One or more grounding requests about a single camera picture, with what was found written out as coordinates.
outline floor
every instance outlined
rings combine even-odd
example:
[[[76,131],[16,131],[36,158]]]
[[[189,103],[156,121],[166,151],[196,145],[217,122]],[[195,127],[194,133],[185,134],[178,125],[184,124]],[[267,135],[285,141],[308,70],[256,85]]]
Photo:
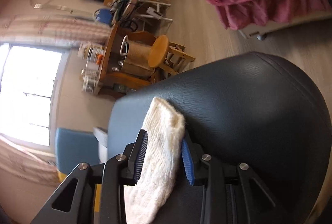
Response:
[[[190,68],[250,51],[278,55],[316,83],[332,114],[332,20],[283,29],[259,41],[224,29],[214,7],[205,0],[171,0],[171,4],[167,17],[174,21],[167,35],[196,57]]]

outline round stool seat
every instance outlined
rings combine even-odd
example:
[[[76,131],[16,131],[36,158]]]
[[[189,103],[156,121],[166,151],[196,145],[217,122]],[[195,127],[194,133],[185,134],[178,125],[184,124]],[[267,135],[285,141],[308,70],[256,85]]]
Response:
[[[156,39],[148,57],[149,67],[156,68],[165,61],[169,49],[169,39],[162,35]]]

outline wall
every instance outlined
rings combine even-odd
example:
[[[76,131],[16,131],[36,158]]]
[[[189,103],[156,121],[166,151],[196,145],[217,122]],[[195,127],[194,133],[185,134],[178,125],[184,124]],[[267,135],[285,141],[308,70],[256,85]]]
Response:
[[[59,4],[93,13],[101,3],[88,0],[35,0],[34,3]],[[34,9],[29,0],[0,0],[0,18],[18,14],[47,14]],[[67,14],[57,11],[56,14]],[[103,99],[82,93],[79,79],[83,60],[72,50],[64,73],[57,113],[57,126],[91,131],[93,127],[107,127],[113,99]],[[0,169],[0,204],[6,213],[20,224],[29,224],[54,188],[37,185],[15,177]]]

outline black cushion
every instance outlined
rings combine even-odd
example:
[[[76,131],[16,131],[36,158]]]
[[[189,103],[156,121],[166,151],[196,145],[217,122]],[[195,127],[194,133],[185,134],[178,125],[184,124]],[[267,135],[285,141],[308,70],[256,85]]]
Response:
[[[109,158],[135,141],[153,97],[186,118],[194,142],[230,164],[248,163],[291,213],[309,215],[331,150],[331,121],[313,81],[285,59],[248,53],[150,85],[116,101]]]

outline curtain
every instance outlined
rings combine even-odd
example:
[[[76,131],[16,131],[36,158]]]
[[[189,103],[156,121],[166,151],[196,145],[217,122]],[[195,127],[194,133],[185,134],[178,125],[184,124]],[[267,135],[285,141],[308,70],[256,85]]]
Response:
[[[0,19],[0,42],[79,47],[82,42],[104,45],[110,27],[100,22],[62,15],[15,16]]]
[[[0,169],[37,184],[58,186],[57,168],[0,135]]]

